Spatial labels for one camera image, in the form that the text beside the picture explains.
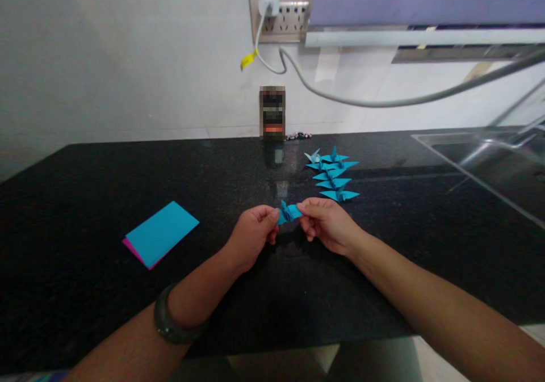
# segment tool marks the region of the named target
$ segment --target blue square paper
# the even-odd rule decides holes
[[[151,268],[198,224],[178,203],[170,202],[127,238],[144,265]]]

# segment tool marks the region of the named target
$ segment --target sink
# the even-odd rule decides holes
[[[512,136],[478,131],[413,138],[545,229],[545,138],[514,147],[505,143]]]

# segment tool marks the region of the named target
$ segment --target forearm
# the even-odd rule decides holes
[[[496,311],[367,233],[353,250],[350,260],[470,380],[545,380],[545,350]]]
[[[206,260],[170,292],[168,310],[174,322],[183,328],[203,323],[239,274],[223,251]],[[109,336],[66,381],[167,380],[190,346],[173,345],[157,333],[153,308],[154,303]]]

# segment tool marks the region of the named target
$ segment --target granite countertop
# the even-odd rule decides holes
[[[343,176],[360,196],[343,206],[365,230],[512,321],[545,321],[545,231],[472,180],[457,187],[465,177],[409,132],[284,144],[79,144],[0,185],[0,374],[74,366],[218,251],[242,211],[320,196],[304,152],[327,154],[333,145],[360,161]],[[283,151],[281,164],[276,150]],[[200,224],[148,271],[121,241],[172,200]],[[409,334],[355,267],[307,242],[292,223],[228,292],[190,355]]]

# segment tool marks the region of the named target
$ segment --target paper crane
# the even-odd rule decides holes
[[[311,167],[312,169],[318,170],[318,172],[329,169],[338,169],[333,163],[323,163],[322,160],[320,160],[318,163],[308,163],[307,166]]]
[[[331,152],[331,155],[322,156],[322,160],[327,162],[341,162],[343,159],[346,159],[346,158],[350,158],[350,157],[339,155],[337,153],[337,146],[333,147],[333,152]]]
[[[284,223],[293,222],[298,217],[303,214],[297,209],[297,205],[287,205],[286,202],[282,200],[280,207],[280,219],[278,219],[277,225],[283,225]]]
[[[320,183],[316,183],[316,186],[323,186],[327,189],[333,189],[334,191],[342,191],[345,189],[345,185],[352,179],[331,179],[325,180]]]
[[[338,169],[338,170],[342,170],[342,171],[345,171],[347,170],[348,168],[350,168],[351,166],[354,166],[354,165],[357,165],[359,162],[343,162],[343,161],[338,161],[336,163],[329,163],[328,165],[331,165],[333,168],[332,169]]]
[[[308,160],[311,161],[312,163],[319,163],[320,162],[320,155],[318,155],[319,150],[320,148],[315,150],[312,155],[309,155],[308,153],[305,152],[305,155],[307,156]]]
[[[331,180],[341,175],[346,169],[327,169],[324,173],[312,177],[318,180]]]
[[[345,200],[355,198],[359,195],[359,193],[344,190],[325,191],[320,193],[329,198],[332,198],[333,200],[336,200],[337,202],[344,202]]]

